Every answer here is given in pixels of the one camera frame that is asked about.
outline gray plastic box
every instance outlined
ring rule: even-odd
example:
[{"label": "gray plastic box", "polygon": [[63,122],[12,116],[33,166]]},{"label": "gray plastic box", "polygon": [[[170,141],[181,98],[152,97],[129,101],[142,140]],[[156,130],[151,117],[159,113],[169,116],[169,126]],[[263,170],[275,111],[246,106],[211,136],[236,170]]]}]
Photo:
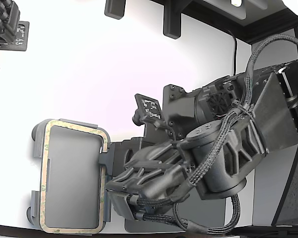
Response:
[{"label": "gray plastic box", "polygon": [[97,125],[47,119],[32,131],[34,157],[42,160],[40,191],[32,191],[28,220],[48,233],[95,234],[110,221],[105,192],[108,133]]}]

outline black bracket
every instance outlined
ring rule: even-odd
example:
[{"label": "black bracket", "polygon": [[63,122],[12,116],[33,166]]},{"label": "black bracket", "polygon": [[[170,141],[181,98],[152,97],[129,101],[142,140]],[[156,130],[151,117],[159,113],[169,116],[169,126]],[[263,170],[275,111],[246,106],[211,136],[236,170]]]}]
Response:
[{"label": "black bracket", "polygon": [[[192,0],[165,0],[163,34],[172,39],[181,36],[181,13]],[[105,15],[121,19],[125,14],[126,0],[106,0]]]},{"label": "black bracket", "polygon": [[126,0],[106,0],[105,15],[117,20],[125,14]]},{"label": "black bracket", "polygon": [[181,13],[192,0],[166,0],[163,13],[163,34],[172,39],[181,36]]}]

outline screw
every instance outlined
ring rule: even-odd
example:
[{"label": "screw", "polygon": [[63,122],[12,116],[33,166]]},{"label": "screw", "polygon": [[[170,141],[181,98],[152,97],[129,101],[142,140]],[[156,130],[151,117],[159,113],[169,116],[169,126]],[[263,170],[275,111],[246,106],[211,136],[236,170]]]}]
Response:
[{"label": "screw", "polygon": [[228,91],[233,91],[233,90],[234,90],[234,86],[231,85],[231,86],[229,86],[227,89],[228,89]]}]

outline white table surface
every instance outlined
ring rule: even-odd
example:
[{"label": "white table surface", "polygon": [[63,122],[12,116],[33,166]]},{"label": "white table surface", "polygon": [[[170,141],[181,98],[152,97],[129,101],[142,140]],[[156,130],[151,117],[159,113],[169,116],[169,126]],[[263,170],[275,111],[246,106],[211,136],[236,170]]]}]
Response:
[{"label": "white table surface", "polygon": [[[65,118],[98,124],[112,141],[142,136],[133,124],[134,95],[162,104],[173,83],[187,92],[232,73],[231,36],[182,17],[182,36],[162,34],[163,7],[127,0],[118,21],[104,16],[105,0],[17,0],[21,20],[30,21],[27,52],[0,51],[0,225],[30,228],[26,209],[39,190],[40,161],[31,131],[37,123]],[[251,46],[239,41],[237,71]],[[251,225],[252,173],[240,193],[239,225]],[[231,205],[227,203],[226,220]],[[125,233],[112,212],[103,233]]]}]

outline power cord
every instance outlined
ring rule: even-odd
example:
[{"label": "power cord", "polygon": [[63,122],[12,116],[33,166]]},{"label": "power cord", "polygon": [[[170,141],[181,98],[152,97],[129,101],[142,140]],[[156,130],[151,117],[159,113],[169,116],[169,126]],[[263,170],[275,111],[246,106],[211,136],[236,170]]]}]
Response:
[{"label": "power cord", "polygon": [[226,31],[227,31],[227,32],[233,37],[233,39],[234,39],[233,76],[235,76],[235,75],[236,75],[236,57],[237,57],[237,39],[236,39],[236,37],[234,36],[234,34],[233,34],[230,30],[226,29]]}]

